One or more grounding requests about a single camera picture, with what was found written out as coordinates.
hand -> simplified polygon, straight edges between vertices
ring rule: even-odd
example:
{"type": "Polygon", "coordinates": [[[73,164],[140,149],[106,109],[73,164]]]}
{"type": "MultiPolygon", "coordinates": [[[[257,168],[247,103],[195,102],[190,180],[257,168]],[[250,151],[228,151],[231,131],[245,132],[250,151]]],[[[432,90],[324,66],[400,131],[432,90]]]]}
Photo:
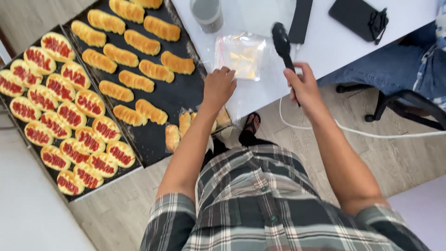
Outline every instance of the hand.
{"type": "Polygon", "coordinates": [[[291,100],[299,101],[306,112],[315,105],[323,105],[318,83],[313,75],[313,71],[307,63],[294,63],[295,67],[302,69],[303,75],[296,75],[291,69],[283,71],[291,89],[291,100]]]}
{"type": "Polygon", "coordinates": [[[237,87],[237,80],[233,80],[234,75],[235,71],[230,71],[228,67],[222,67],[221,70],[215,69],[212,74],[208,73],[204,80],[202,104],[218,113],[237,87]]]}

chair wheel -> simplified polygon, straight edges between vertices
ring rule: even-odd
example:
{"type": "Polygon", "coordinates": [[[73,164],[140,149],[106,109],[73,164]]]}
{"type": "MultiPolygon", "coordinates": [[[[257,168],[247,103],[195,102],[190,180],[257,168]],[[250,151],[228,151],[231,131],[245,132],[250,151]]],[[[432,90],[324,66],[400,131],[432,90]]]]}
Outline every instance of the chair wheel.
{"type": "Polygon", "coordinates": [[[366,122],[374,122],[375,121],[375,116],[368,114],[364,117],[366,122]]]}
{"type": "Polygon", "coordinates": [[[337,93],[344,93],[345,92],[345,87],[343,85],[336,86],[336,92],[337,93]]]}

black pants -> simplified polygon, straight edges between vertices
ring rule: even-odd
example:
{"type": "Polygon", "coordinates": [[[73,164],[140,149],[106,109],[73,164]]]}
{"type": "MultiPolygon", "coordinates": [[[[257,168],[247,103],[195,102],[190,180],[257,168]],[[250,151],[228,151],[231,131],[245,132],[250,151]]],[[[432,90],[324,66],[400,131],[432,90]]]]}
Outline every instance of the black pants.
{"type": "MultiPolygon", "coordinates": [[[[242,133],[240,133],[239,142],[242,144],[242,146],[246,147],[256,145],[274,145],[274,143],[268,140],[256,138],[255,135],[248,130],[243,130],[242,133]]],[[[203,169],[203,167],[206,166],[211,159],[226,152],[227,150],[229,150],[229,148],[227,148],[223,142],[219,141],[217,138],[214,138],[214,152],[212,152],[210,149],[207,151],[207,153],[204,155],[203,165],[201,168],[203,169]]]]}

plaid shirt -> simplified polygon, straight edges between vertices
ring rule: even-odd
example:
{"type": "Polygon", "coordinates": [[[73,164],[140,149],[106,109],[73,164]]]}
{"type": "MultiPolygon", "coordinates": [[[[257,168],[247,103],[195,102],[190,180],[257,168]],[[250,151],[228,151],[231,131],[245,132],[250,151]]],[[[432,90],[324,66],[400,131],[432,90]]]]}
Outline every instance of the plaid shirt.
{"type": "Polygon", "coordinates": [[[322,201],[299,158],[276,146],[234,148],[198,177],[194,202],[158,198],[140,250],[427,250],[380,205],[355,217],[322,201]]]}

white table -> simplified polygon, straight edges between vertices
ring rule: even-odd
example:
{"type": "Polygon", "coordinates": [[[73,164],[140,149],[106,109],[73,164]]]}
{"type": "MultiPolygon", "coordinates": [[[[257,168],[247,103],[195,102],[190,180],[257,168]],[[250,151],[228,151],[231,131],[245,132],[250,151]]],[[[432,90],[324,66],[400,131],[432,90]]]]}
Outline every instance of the white table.
{"type": "MultiPolygon", "coordinates": [[[[221,0],[225,25],[214,34],[205,34],[192,17],[189,0],[171,0],[189,33],[192,42],[208,71],[212,71],[215,39],[218,35],[239,34],[242,31],[268,34],[274,21],[289,29],[295,9],[295,0],[221,0]]],[[[305,44],[294,57],[306,61],[317,79],[383,47],[404,35],[432,22],[437,14],[438,0],[368,0],[382,10],[387,7],[389,24],[381,43],[376,46],[359,38],[328,15],[335,0],[313,0],[305,44]]],[[[287,95],[289,88],[282,72],[283,61],[273,49],[270,67],[262,71],[261,80],[239,80],[234,95],[227,103],[232,120],[266,106],[287,95]]]]}

